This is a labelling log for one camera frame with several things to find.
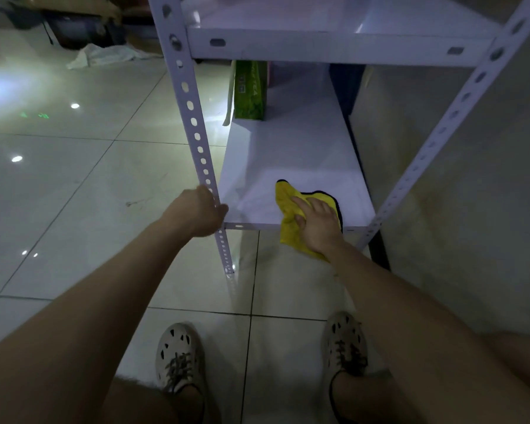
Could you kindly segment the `person's left hand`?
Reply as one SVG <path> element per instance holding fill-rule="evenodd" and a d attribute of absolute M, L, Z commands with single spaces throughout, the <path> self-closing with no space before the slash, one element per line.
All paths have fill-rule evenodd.
<path fill-rule="evenodd" d="M 195 237 L 213 235 L 223 226 L 210 225 L 211 208 L 219 204 L 221 203 L 216 201 L 205 185 L 185 189 L 172 201 L 155 225 L 173 241 L 186 244 Z"/>

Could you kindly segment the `person's right hand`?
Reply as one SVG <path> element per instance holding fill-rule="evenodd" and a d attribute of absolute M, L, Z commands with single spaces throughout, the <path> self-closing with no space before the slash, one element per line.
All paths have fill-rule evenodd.
<path fill-rule="evenodd" d="M 296 197 L 293 197 L 293 201 L 305 214 L 306 229 L 301 232 L 303 241 L 308 248 L 324 255 L 328 260 L 330 254 L 345 242 L 331 208 L 324 204 L 324 217 L 315 218 L 310 205 Z"/>

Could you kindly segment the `yellow cleaning cloth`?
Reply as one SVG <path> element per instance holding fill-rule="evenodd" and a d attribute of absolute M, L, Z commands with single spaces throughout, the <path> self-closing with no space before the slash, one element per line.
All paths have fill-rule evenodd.
<path fill-rule="evenodd" d="M 280 243 L 290 246 L 293 249 L 311 256 L 315 259 L 327 261 L 326 257 L 317 253 L 305 244 L 301 237 L 301 230 L 295 219 L 296 215 L 305 218 L 302 209 L 293 201 L 293 197 L 299 198 L 310 205 L 309 198 L 317 199 L 329 206 L 338 217 L 338 224 L 340 230 L 343 230 L 342 213 L 339 208 L 339 203 L 332 195 L 323 191 L 314 191 L 311 193 L 299 192 L 287 180 L 278 180 L 275 184 L 275 199 L 279 207 L 283 219 L 280 225 Z"/>

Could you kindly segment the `white metal shelving rack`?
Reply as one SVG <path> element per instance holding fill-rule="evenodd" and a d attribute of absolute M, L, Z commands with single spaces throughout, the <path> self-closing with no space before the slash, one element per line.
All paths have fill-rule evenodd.
<path fill-rule="evenodd" d="M 229 206 L 215 234 L 227 274 L 226 229 L 281 225 L 280 179 L 335 197 L 364 249 L 530 35 L 530 0 L 505 25 L 454 0 L 148 1 L 198 180 Z M 274 62 L 266 118 L 233 120 L 219 182 L 196 59 Z M 377 212 L 328 73 L 336 63 L 473 69 Z"/>

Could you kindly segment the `person's left forearm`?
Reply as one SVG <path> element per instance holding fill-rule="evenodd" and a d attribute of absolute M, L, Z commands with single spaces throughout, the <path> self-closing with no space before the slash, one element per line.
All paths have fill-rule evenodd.
<path fill-rule="evenodd" d="M 92 424 L 190 228 L 156 221 L 0 341 L 0 424 Z"/>

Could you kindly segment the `person's right forearm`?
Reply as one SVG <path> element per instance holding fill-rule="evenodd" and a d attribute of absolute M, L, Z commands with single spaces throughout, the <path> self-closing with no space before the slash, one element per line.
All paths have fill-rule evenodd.
<path fill-rule="evenodd" d="M 530 424 L 530 387 L 440 303 L 344 240 L 328 258 L 399 387 L 432 424 Z"/>

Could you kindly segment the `white paper sheet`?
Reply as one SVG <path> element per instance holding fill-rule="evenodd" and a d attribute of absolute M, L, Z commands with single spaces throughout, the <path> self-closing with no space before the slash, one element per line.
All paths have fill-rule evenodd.
<path fill-rule="evenodd" d="M 234 84 L 235 84 L 235 75 L 236 75 L 236 60 L 231 61 L 231 69 L 228 82 L 228 96 L 226 103 L 226 117 L 222 126 L 230 126 L 233 116 L 233 97 L 234 97 Z"/>

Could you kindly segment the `person's right white shoe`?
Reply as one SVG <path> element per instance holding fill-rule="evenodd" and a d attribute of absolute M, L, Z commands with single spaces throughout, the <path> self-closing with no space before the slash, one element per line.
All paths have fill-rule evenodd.
<path fill-rule="evenodd" d="M 320 343 L 324 365 L 324 381 L 344 372 L 361 377 L 368 367 L 367 343 L 360 323 L 348 312 L 333 314 L 326 323 Z"/>

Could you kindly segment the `person's white shoe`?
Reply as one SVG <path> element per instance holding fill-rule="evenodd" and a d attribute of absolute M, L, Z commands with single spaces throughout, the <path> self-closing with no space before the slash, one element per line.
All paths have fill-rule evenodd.
<path fill-rule="evenodd" d="M 344 372 L 361 377 L 368 367 L 367 343 L 360 323 L 348 312 L 333 314 L 326 323 L 320 343 L 324 365 L 324 381 Z"/>
<path fill-rule="evenodd" d="M 155 375 L 159 388 L 177 394 L 187 386 L 206 396 L 206 361 L 202 342 L 189 323 L 165 330 L 156 351 Z"/>

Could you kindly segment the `green cardboard box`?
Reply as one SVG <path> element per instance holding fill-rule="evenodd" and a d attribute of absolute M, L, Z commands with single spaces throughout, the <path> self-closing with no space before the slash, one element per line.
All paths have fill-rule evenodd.
<path fill-rule="evenodd" d="M 233 116 L 263 121 L 267 106 L 268 62 L 236 61 L 233 89 Z"/>

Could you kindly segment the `person's left white shoe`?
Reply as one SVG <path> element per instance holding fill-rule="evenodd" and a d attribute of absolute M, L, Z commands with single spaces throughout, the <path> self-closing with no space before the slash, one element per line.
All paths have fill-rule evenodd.
<path fill-rule="evenodd" d="M 177 394 L 187 386 L 206 396 L 206 361 L 202 342 L 189 323 L 165 330 L 156 351 L 155 375 L 159 388 Z"/>

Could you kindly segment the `person's right leg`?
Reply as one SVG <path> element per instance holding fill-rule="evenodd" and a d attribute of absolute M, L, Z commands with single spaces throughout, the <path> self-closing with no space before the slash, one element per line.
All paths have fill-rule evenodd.
<path fill-rule="evenodd" d="M 491 352 L 530 389 L 530 335 L 481 335 Z M 329 384 L 329 399 L 340 424 L 427 424 L 388 372 L 355 376 L 339 371 Z"/>

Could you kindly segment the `person's leg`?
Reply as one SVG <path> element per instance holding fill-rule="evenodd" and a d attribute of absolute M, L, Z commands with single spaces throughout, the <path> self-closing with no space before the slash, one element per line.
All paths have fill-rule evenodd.
<path fill-rule="evenodd" d="M 491 352 L 530 389 L 530 335 L 481 335 Z M 329 399 L 340 424 L 427 424 L 388 372 L 355 376 L 339 371 L 329 384 Z"/>
<path fill-rule="evenodd" d="M 203 424 L 209 419 L 206 396 L 196 385 L 172 393 L 115 377 L 95 424 Z"/>

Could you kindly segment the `person's left leg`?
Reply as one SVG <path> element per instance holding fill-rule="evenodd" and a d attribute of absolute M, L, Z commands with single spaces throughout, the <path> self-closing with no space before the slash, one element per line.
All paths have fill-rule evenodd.
<path fill-rule="evenodd" d="M 209 419 L 206 396 L 196 385 L 172 393 L 115 377 L 95 424 L 203 424 Z"/>

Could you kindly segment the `brown cardboard box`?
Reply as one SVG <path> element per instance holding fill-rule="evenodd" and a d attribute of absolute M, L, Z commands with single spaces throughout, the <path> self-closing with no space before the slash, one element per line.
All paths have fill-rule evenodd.
<path fill-rule="evenodd" d="M 24 6 L 40 11 L 90 14 L 117 18 L 121 10 L 109 0 L 21 0 Z"/>

